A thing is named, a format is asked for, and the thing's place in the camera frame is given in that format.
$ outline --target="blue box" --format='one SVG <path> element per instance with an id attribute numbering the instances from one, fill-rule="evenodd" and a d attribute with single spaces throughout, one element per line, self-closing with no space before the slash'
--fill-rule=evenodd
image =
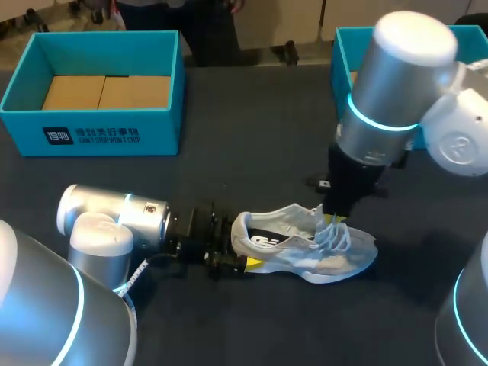
<path id="1" fill-rule="evenodd" d="M 473 63 L 488 59 L 488 39 L 477 25 L 452 25 L 457 38 L 456 60 Z M 351 71 L 358 71 L 373 37 L 373 27 L 344 27 L 335 30 L 332 49 L 332 92 L 339 117 L 344 113 L 347 95 L 352 90 Z M 422 131 L 416 137 L 414 149 L 424 149 Z"/>
<path id="2" fill-rule="evenodd" d="M 55 75 L 171 76 L 168 107 L 42 111 Z M 184 83 L 177 31 L 38 33 L 12 76 L 0 117 L 23 156 L 176 155 Z M 87 139 L 85 131 L 103 129 L 114 133 Z M 50 133 L 59 139 L 53 143 Z"/>

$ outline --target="white sneaker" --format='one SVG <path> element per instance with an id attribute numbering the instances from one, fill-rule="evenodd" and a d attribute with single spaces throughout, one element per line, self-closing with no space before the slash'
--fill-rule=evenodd
<path id="1" fill-rule="evenodd" d="M 264 261 L 250 272 L 293 272 L 313 284 L 357 275 L 377 256 L 373 236 L 345 223 L 327 225 L 322 206 L 243 212 L 232 225 L 231 238 L 236 254 Z"/>

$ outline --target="glowing blue ring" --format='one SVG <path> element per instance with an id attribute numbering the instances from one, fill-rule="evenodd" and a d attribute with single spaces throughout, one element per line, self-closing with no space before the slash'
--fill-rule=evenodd
<path id="1" fill-rule="evenodd" d="M 376 127 L 380 130 L 385 130 L 385 131 L 392 131 L 392 132 L 401 132 L 401 131 L 408 131 L 408 130 L 413 130 L 415 127 L 417 127 L 419 124 L 413 124 L 411 126 L 404 126 L 404 127 L 392 127 L 392 126 L 386 126 L 384 124 L 379 124 L 378 122 L 374 122 L 372 119 L 366 117 L 363 115 L 352 103 L 352 96 L 351 93 L 348 94 L 348 104 L 349 107 L 351 108 L 352 113 L 354 113 L 356 116 L 359 117 L 360 120 L 363 122 L 369 124 L 370 126 Z"/>
<path id="2" fill-rule="evenodd" d="M 117 218 L 117 223 L 118 223 L 119 225 L 121 225 L 121 224 L 122 224 L 122 222 L 123 222 L 123 220 L 122 220 L 122 216 L 123 216 L 123 215 L 124 215 L 124 213 L 125 213 L 125 207 L 127 206 L 127 202 L 129 202 L 129 200 L 130 200 L 130 197 L 131 197 L 131 196 L 132 196 L 132 193 L 127 193 L 127 194 L 125 195 L 124 202 L 122 203 L 122 212 L 120 212 L 119 217 Z"/>
<path id="3" fill-rule="evenodd" d="M 123 284 L 122 286 L 120 287 L 117 287 L 115 289 L 113 289 L 112 291 L 116 294 L 118 294 L 119 292 L 121 292 L 125 287 L 127 286 L 127 282 L 125 284 Z"/>
<path id="4" fill-rule="evenodd" d="M 453 297 L 452 302 L 454 304 L 454 315 L 456 316 L 457 325 L 459 326 L 459 329 L 461 330 L 461 333 L 462 333 L 464 339 L 466 339 L 467 344 L 471 347 L 471 349 L 476 354 L 476 356 L 478 356 L 480 358 L 480 360 L 483 361 L 484 364 L 488 365 L 488 360 L 481 354 L 480 351 L 478 351 L 478 348 L 476 348 L 474 343 L 472 343 L 472 341 L 470 340 L 470 337 L 468 337 L 466 331 L 464 330 L 463 325 L 461 324 L 461 319 L 459 317 L 458 304 L 457 304 L 457 302 L 458 302 L 458 299 L 457 299 L 458 289 L 457 288 L 458 288 L 459 279 L 461 278 L 463 271 L 461 271 L 461 273 L 459 274 L 459 277 L 457 277 L 456 284 L 454 285 L 454 293 L 452 294 L 452 297 Z"/>
<path id="5" fill-rule="evenodd" d="M 66 339 L 63 348 L 61 348 L 58 357 L 56 357 L 51 366 L 60 366 L 61 362 L 63 362 L 64 358 L 68 354 L 68 351 L 71 348 L 73 341 L 75 340 L 76 333 L 78 333 L 79 324 L 82 321 L 83 307 L 85 307 L 85 289 L 83 287 L 82 277 L 79 275 L 79 272 L 75 267 L 73 267 L 72 265 L 71 267 L 73 268 L 73 271 L 76 275 L 76 280 L 78 281 L 78 307 L 76 308 L 75 321 L 73 322 L 71 331 L 68 334 L 68 338 Z"/>

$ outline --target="dark table surface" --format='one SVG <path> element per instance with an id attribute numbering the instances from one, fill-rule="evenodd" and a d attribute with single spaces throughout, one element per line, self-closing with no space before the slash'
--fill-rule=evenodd
<path id="1" fill-rule="evenodd" d="M 10 77 L 0 73 L 0 91 Z M 327 166 L 329 67 L 191 69 L 186 103 L 177 157 L 24 159 L 0 124 L 0 219 L 66 256 L 56 209 L 73 183 L 165 199 L 181 214 L 210 201 L 236 213 L 319 203 L 303 181 Z M 379 248 L 348 281 L 214 283 L 202 268 L 185 278 L 150 269 L 136 365 L 436 364 L 436 314 L 488 230 L 488 179 L 450 175 L 415 152 L 386 181 L 390 198 L 362 201 L 348 221 Z"/>

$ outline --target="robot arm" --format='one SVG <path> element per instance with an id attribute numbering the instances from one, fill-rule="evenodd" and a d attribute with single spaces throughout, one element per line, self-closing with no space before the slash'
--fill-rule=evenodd
<path id="1" fill-rule="evenodd" d="M 488 79 L 456 63 L 457 48 L 449 28 L 426 15 L 398 11 L 378 21 L 329 147 L 325 214 L 348 217 L 372 195 L 420 125 L 442 168 L 488 172 Z"/>

